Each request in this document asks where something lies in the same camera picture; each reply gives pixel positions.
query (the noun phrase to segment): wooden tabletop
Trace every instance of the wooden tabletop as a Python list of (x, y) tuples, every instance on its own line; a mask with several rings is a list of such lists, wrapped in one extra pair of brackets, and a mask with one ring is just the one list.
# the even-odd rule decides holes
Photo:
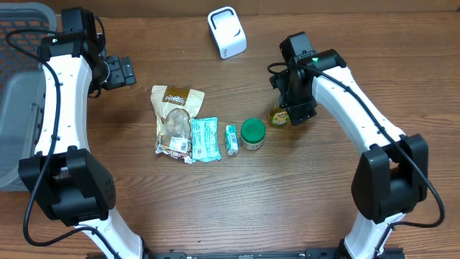
[[(241, 17), (247, 50), (221, 60), (205, 17), (103, 19), (109, 54), (129, 56), (137, 85), (88, 100), (91, 152), (111, 172), (116, 207), (154, 251), (187, 253), (335, 247), (357, 209), (350, 186), (358, 155), (335, 119), (318, 115), (298, 127), (267, 128), (263, 147), (230, 158), (224, 127), (258, 117), (267, 123), (273, 90), (267, 65), (282, 61), (278, 45), (306, 31), (315, 49), (336, 49), (377, 108), (406, 134), (430, 146), (429, 178), (447, 218), (432, 230), (398, 227), (388, 247), (408, 258), (460, 253), (459, 13), (332, 14)], [(153, 85), (203, 91), (198, 118), (218, 117), (220, 162), (186, 165), (155, 155)], [(82, 258), (99, 253), (76, 234), (50, 247), (22, 236), (28, 193), (0, 194), (0, 258)], [(409, 220), (432, 222), (429, 194)], [(36, 206), (30, 232), (49, 240), (70, 228)]]

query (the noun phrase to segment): small jar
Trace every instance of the small jar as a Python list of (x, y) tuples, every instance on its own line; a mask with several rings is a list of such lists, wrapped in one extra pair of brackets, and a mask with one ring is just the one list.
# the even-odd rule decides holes
[(241, 140), (247, 150), (256, 150), (262, 146), (265, 138), (265, 125), (260, 119), (247, 119), (241, 126)]

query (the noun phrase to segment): gray bin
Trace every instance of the gray bin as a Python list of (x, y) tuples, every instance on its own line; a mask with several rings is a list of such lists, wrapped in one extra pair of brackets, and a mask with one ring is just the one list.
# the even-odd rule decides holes
[[(18, 162), (33, 155), (45, 105), (45, 74), (39, 64), (9, 47), (5, 34), (16, 29), (57, 29), (55, 13), (44, 4), (0, 4), (0, 191), (26, 191)], [(37, 53), (39, 32), (13, 36), (12, 42)]]

